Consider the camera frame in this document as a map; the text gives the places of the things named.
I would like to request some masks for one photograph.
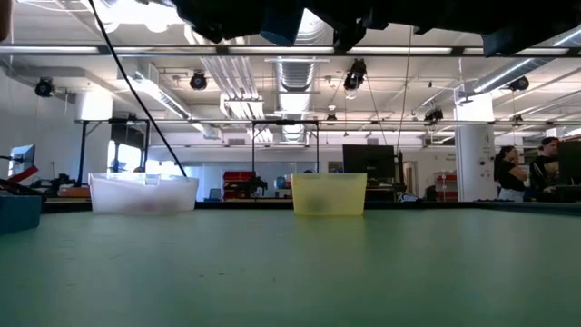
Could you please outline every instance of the yellow plastic bin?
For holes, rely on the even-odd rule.
[[[363,215],[366,173],[296,173],[291,180],[297,215]]]

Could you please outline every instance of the black cable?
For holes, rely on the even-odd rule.
[[[133,97],[135,97],[135,100],[137,100],[137,102],[139,103],[139,105],[142,107],[143,111],[147,115],[147,118],[152,122],[152,125],[155,128],[155,131],[162,138],[163,144],[165,144],[165,147],[167,147],[167,150],[172,155],[173,160],[175,161],[175,163],[178,165],[178,167],[180,167],[180,171],[182,171],[183,177],[187,177],[188,175],[185,173],[185,170],[183,170],[182,163],[180,163],[180,160],[178,159],[177,155],[175,155],[175,152],[173,151],[172,147],[170,146],[170,144],[165,139],[165,136],[163,136],[163,133],[160,130],[160,127],[157,125],[157,123],[153,119],[152,114],[150,114],[149,113],[149,110],[147,110],[147,108],[145,107],[145,104],[143,104],[142,99],[139,97],[139,95],[137,94],[137,92],[135,92],[135,89],[133,89],[133,86],[131,85],[131,82],[129,81],[129,77],[127,77],[127,73],[123,69],[123,66],[121,65],[121,61],[119,60],[119,57],[117,56],[117,53],[115,52],[115,49],[113,48],[113,45],[111,44],[111,40],[109,39],[109,35],[107,35],[107,33],[105,32],[105,27],[103,25],[103,22],[101,21],[101,18],[99,17],[99,14],[97,14],[97,9],[94,6],[94,0],[89,0],[89,5],[91,5],[91,8],[93,9],[94,18],[97,21],[97,24],[99,25],[99,29],[101,30],[101,34],[103,35],[103,38],[105,39],[105,42],[107,43],[107,47],[109,48],[109,52],[113,56],[113,59],[115,59],[115,62],[117,63],[117,67],[119,68],[119,71],[123,75],[123,79],[125,80],[125,82],[129,86],[129,90],[133,94]]]

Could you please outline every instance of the pillar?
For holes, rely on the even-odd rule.
[[[454,92],[457,121],[493,121],[492,96],[474,95],[466,101]],[[458,200],[472,202],[497,198],[494,181],[494,129],[492,125],[462,125],[456,127],[456,168]]]

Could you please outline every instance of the ceiling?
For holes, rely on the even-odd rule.
[[[28,0],[29,3],[15,5],[13,42],[16,44],[54,44],[54,45],[93,45],[102,44],[103,39],[95,27],[91,12],[79,11],[86,7],[77,1],[55,1],[53,3]],[[410,29],[405,25],[391,25],[385,31],[368,31],[359,45],[404,45],[409,41]],[[163,33],[150,32],[144,25],[120,25],[109,34],[115,45],[187,45],[183,36],[182,25],[171,25]],[[247,45],[266,45],[267,42],[255,35],[245,39]],[[479,35],[432,30],[425,35],[413,35],[412,45],[471,45],[481,46]],[[264,100],[264,112],[273,113],[277,107],[275,75],[272,64],[265,63],[267,57],[253,56],[250,58],[251,71]],[[478,79],[514,59],[504,58],[429,58],[429,57],[369,57],[365,58],[368,69],[367,82],[358,90],[355,99],[347,100],[342,80],[353,58],[331,57],[328,63],[319,64],[316,72],[315,91],[310,103],[310,117],[324,119],[330,104],[336,105],[337,117],[342,119],[375,119],[377,112],[380,118],[406,120],[423,119],[423,110],[417,111],[431,96],[451,84],[463,79],[465,81]],[[126,84],[119,80],[115,62],[107,56],[18,56],[15,62],[27,68],[35,67],[78,67],[102,79],[115,88],[115,93],[129,95]],[[209,77],[208,87],[204,91],[193,91],[189,80],[194,70],[204,69],[202,61],[193,56],[162,56],[149,58],[125,59],[127,64],[137,64],[141,67],[154,65],[160,71],[159,83],[172,94],[187,104],[196,117],[222,119],[218,108],[221,91]],[[529,89],[549,82],[563,74],[567,74],[581,66],[578,59],[559,59],[547,64],[527,75],[530,81]],[[403,92],[408,81],[408,89]],[[73,92],[92,88],[90,79],[86,77],[55,78],[57,86]],[[508,90],[497,90],[494,96],[494,114],[496,118],[506,118],[508,115],[529,107],[545,104],[560,96],[581,89],[581,73],[572,74],[557,83],[543,87],[522,98],[511,101],[513,95]],[[581,96],[573,97],[570,102],[538,112],[527,119],[549,120],[569,114],[567,119],[578,119],[581,116]],[[125,96],[125,101],[116,105],[116,110],[133,110],[132,100]],[[155,117],[173,118],[176,116],[166,112],[164,107],[147,99],[148,107],[157,113]],[[453,118],[453,102],[451,99],[438,103],[444,110],[447,119]]]

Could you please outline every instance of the table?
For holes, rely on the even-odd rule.
[[[578,326],[581,220],[62,213],[0,237],[0,326]]]

